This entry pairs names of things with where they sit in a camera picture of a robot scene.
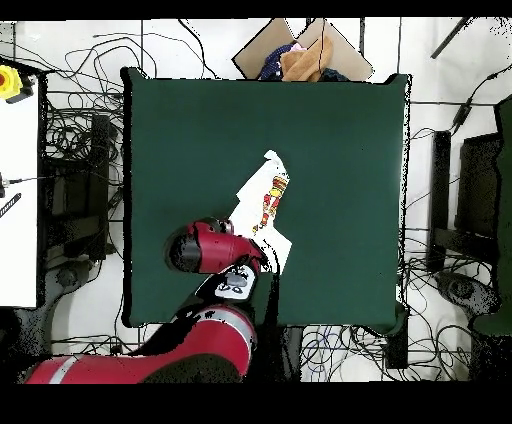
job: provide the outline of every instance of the black device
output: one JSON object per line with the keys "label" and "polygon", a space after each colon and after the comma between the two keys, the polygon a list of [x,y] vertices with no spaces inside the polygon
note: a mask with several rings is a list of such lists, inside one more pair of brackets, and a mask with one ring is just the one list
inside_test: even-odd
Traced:
{"label": "black device", "polygon": [[109,138],[107,116],[93,115],[90,150],[82,160],[47,158],[44,175],[55,175],[45,186],[47,247],[64,246],[64,256],[89,255],[104,260],[108,238]]}
{"label": "black device", "polygon": [[500,300],[496,291],[474,278],[456,272],[439,272],[434,278],[441,296],[460,306],[468,320],[496,312],[499,308]]}

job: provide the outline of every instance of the orange cloth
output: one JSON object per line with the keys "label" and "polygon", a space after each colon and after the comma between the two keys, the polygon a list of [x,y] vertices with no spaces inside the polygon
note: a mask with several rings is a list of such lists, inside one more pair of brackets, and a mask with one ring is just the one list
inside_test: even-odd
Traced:
{"label": "orange cloth", "polygon": [[317,82],[332,57],[332,41],[324,35],[305,51],[289,51],[281,55],[283,81]]}

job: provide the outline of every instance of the power cord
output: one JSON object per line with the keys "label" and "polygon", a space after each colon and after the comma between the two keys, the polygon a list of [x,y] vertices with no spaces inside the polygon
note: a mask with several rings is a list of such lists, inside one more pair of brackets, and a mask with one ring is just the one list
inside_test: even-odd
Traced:
{"label": "power cord", "polygon": [[454,136],[459,128],[466,122],[466,119],[469,116],[469,113],[471,112],[471,103],[473,102],[473,97],[475,96],[476,92],[479,90],[479,88],[484,85],[487,81],[493,80],[498,77],[498,75],[505,73],[512,69],[512,63],[508,65],[506,68],[503,68],[501,71],[494,72],[487,76],[478,86],[474,89],[473,93],[471,93],[471,96],[468,97],[466,102],[459,107],[459,110],[457,111],[457,114],[453,118],[453,127],[455,128],[452,136]]}

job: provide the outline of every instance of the white floor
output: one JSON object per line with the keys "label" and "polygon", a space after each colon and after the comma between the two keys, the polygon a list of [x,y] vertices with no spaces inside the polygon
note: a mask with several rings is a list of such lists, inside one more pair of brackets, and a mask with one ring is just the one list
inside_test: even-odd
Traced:
{"label": "white floor", "polygon": [[[449,46],[433,60],[430,55],[439,43],[451,31],[460,18],[366,18],[366,32],[364,40],[364,53],[367,60],[375,70],[371,77],[372,82],[384,82],[390,74],[395,72],[408,73],[413,76],[410,131],[414,134],[421,128],[429,127],[436,130],[449,129],[452,119],[458,109],[454,103],[464,102],[476,86],[489,74],[507,66],[511,59],[510,40],[511,31],[495,18],[478,18],[467,29],[461,31]],[[289,25],[298,34],[305,25],[305,18],[289,19]],[[329,18],[336,28],[356,47],[359,46],[359,19]],[[199,35],[205,51],[206,63],[221,78],[241,78],[231,58],[242,48],[250,38],[256,34],[268,19],[249,20],[190,20],[190,25]],[[158,77],[173,78],[199,78],[202,72],[200,60],[192,53],[187,45],[181,41],[173,41],[149,33],[158,33],[185,41],[200,55],[197,41],[175,20],[153,21],[68,21],[68,22],[21,22],[16,25],[16,56],[18,60],[38,58],[24,50],[28,49],[43,57],[46,61],[59,68],[69,69],[66,65],[65,54],[72,50],[90,49],[94,44],[126,37],[122,40],[109,42],[97,48],[99,53],[111,47],[125,46],[101,58],[101,65],[112,82],[121,83],[119,69],[122,66],[136,66],[138,61],[150,76],[155,76],[155,66],[148,55],[141,58],[141,28],[148,34],[143,37],[143,48],[153,56],[158,70]],[[106,37],[93,37],[95,34],[129,33],[138,35],[119,35]],[[0,27],[0,41],[12,42],[9,32],[2,31]],[[0,54],[11,56],[12,45],[0,43]],[[76,69],[85,59],[87,51],[69,55],[71,67]],[[94,75],[92,60],[85,63],[82,71]],[[88,89],[99,90],[94,80],[83,77],[81,83]],[[76,85],[63,81],[60,77],[49,77],[49,90],[76,91]],[[499,76],[497,79],[486,82],[477,92],[473,102],[475,106],[466,121],[458,131],[453,143],[452,169],[453,178],[458,175],[458,154],[463,140],[467,137],[496,131],[492,105],[512,93],[512,71]],[[67,96],[52,95],[52,101],[57,106],[67,104]],[[419,198],[429,191],[431,137],[411,141],[408,201]],[[450,222],[453,223],[457,184],[451,185],[451,212]],[[411,228],[427,227],[428,197],[418,201],[412,206],[406,216],[406,226]],[[122,218],[122,208],[114,218]],[[123,233],[121,223],[112,223],[110,232],[114,243],[122,254]],[[425,242],[426,232],[409,232],[407,237]],[[407,250],[423,250],[420,243],[408,241]],[[113,335],[114,321],[118,314],[122,293],[123,263],[119,256],[112,255],[103,264],[100,276],[94,282],[68,295],[60,302],[53,323],[53,338],[67,339],[70,337],[88,337],[91,335]],[[482,281],[488,275],[481,275]],[[409,290],[409,303],[430,323],[434,331],[447,324],[467,324],[461,310],[444,301],[435,289],[425,285],[421,290]],[[117,334],[127,344],[137,344],[143,339],[144,332],[147,337],[154,331],[156,325],[145,329],[125,328],[119,321]],[[358,352],[346,349],[335,349],[332,357],[328,348],[339,348],[336,344],[335,330],[321,329],[329,337],[319,337],[318,334],[306,334],[304,339],[305,355],[309,355],[308,348],[321,345],[325,348],[317,353],[315,358],[318,365],[309,363],[304,366],[304,381],[323,381],[331,377],[333,381],[368,381],[380,380],[381,372],[376,363]],[[409,336],[411,346],[409,362],[433,358],[434,347],[430,340],[413,343],[420,339],[429,338],[428,326],[421,317],[411,317],[409,321]],[[104,340],[106,336],[99,336],[95,340]],[[462,348],[469,350],[468,337],[457,329],[449,329],[440,337],[440,341],[450,351]],[[79,352],[84,348],[83,341],[75,344],[55,344],[55,353]],[[375,352],[376,361],[380,349],[371,346],[368,348]],[[455,361],[452,375],[464,379],[467,369],[462,366],[462,360]],[[451,368],[450,361],[446,359],[446,367]],[[396,371],[389,371],[396,379],[402,377]],[[405,371],[406,378],[434,379],[438,374],[437,368],[412,366]],[[449,377],[442,373],[440,379]]]}

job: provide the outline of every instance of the cardboard box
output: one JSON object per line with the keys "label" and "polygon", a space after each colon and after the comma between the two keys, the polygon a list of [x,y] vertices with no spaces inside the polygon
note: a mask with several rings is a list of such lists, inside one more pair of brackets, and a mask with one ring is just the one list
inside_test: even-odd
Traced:
{"label": "cardboard box", "polygon": [[[322,35],[323,19],[315,19],[297,38],[297,42],[309,48]],[[365,81],[373,74],[368,61],[329,22],[325,21],[324,35],[333,44],[333,54],[328,68],[335,69],[351,81]],[[265,59],[275,49],[294,40],[292,32],[283,18],[272,19],[254,38],[240,50],[233,63],[246,79],[256,79],[265,64]]]}

